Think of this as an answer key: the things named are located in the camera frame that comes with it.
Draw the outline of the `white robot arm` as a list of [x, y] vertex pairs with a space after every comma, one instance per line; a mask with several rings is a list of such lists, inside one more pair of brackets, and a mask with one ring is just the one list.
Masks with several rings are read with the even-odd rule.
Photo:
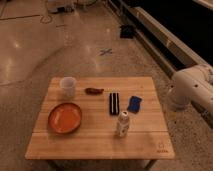
[[213, 67], [208, 64], [194, 65], [173, 74], [171, 88], [166, 95], [170, 110], [184, 110], [195, 102], [213, 114]]

